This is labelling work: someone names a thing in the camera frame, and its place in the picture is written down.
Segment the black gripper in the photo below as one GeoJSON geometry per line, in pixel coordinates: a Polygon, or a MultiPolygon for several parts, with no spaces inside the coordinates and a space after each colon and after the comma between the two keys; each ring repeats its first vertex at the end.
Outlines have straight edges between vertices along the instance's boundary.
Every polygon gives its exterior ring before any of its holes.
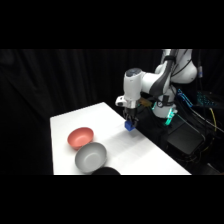
{"type": "Polygon", "coordinates": [[[126,118],[126,121],[125,121],[126,129],[131,129],[131,125],[133,128],[137,127],[137,124],[139,121],[139,119],[136,117],[138,105],[139,105],[139,101],[126,102],[126,105],[124,107],[124,117],[126,118]]]}

